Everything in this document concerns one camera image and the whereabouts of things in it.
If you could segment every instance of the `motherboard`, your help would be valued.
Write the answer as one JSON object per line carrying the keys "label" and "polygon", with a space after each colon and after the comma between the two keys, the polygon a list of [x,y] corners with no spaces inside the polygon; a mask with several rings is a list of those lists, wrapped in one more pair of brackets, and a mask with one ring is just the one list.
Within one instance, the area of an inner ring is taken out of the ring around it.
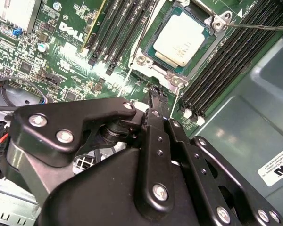
{"label": "motherboard", "polygon": [[48,103],[156,87],[190,135],[283,34],[229,24],[283,26],[283,0],[0,0],[0,78]]}

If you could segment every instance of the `ul label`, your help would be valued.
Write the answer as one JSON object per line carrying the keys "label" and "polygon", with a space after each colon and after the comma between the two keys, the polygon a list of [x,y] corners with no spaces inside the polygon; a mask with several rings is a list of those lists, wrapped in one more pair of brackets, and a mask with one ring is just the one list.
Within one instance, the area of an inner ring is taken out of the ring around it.
{"label": "ul label", "polygon": [[283,178],[283,151],[261,167],[258,174],[269,187],[281,180]]}

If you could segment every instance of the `heatsink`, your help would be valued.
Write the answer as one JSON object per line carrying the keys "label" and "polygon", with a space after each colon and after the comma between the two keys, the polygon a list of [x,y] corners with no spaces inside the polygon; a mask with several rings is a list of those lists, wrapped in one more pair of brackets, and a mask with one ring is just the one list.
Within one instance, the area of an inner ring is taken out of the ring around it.
{"label": "heatsink", "polygon": [[0,0],[0,20],[24,32],[33,30],[42,0]]}

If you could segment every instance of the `screw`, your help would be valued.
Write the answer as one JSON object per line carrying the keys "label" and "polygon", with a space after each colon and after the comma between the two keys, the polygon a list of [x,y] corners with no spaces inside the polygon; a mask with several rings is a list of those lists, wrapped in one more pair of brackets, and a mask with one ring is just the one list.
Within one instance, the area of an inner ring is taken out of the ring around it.
{"label": "screw", "polygon": [[61,3],[57,2],[57,1],[53,3],[52,7],[55,11],[58,11],[58,12],[60,12],[61,9],[62,9]]}
{"label": "screw", "polygon": [[277,216],[274,212],[270,211],[269,214],[272,216],[272,218],[273,218],[277,223],[280,223],[280,219],[278,218],[278,216]]}
{"label": "screw", "polygon": [[155,115],[156,117],[159,117],[158,111],[154,111],[154,110],[153,110],[153,111],[152,111],[152,114]]}
{"label": "screw", "polygon": [[69,144],[74,140],[74,135],[72,135],[72,133],[67,130],[60,130],[57,133],[56,137],[59,142],[64,144]]}
{"label": "screw", "polygon": [[30,116],[28,121],[35,127],[43,127],[47,124],[47,119],[41,115]]}
{"label": "screw", "polygon": [[217,207],[216,211],[223,222],[225,222],[226,224],[229,224],[231,222],[230,215],[228,214],[225,208],[219,206]]}
{"label": "screw", "polygon": [[199,142],[200,142],[202,145],[207,145],[207,143],[206,143],[203,139],[199,139]]}
{"label": "screw", "polygon": [[217,22],[214,24],[214,28],[215,29],[220,29],[221,28],[221,23],[220,22]]}
{"label": "screw", "polygon": [[131,104],[130,104],[130,103],[127,103],[127,102],[124,103],[124,107],[127,108],[127,109],[129,109],[129,110],[132,110],[132,109],[133,109],[133,107],[131,106]]}
{"label": "screw", "polygon": [[162,185],[154,185],[153,193],[155,197],[160,201],[166,201],[168,199],[168,192]]}
{"label": "screw", "polygon": [[269,222],[268,215],[263,210],[258,210],[258,214],[262,220],[264,220],[267,223]]}
{"label": "screw", "polygon": [[180,127],[180,124],[176,121],[173,121],[173,124],[176,126],[176,127]]}
{"label": "screw", "polygon": [[158,155],[158,156],[163,156],[163,155],[164,155],[164,152],[161,151],[161,150],[158,150],[158,151],[157,151],[157,155]]}
{"label": "screw", "polygon": [[205,169],[202,169],[201,172],[202,172],[203,175],[207,174],[207,171]]}
{"label": "screw", "polygon": [[140,57],[137,58],[137,60],[138,60],[138,62],[140,62],[140,63],[144,63],[145,60],[146,60],[146,58],[140,56]]}

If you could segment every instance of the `gray plastic panel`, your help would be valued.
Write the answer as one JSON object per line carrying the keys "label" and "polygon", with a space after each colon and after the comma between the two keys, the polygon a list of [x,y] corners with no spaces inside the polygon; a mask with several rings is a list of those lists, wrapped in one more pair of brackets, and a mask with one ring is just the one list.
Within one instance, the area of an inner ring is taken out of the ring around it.
{"label": "gray plastic panel", "polygon": [[257,173],[283,150],[283,37],[194,135],[205,137],[283,216],[283,179]]}

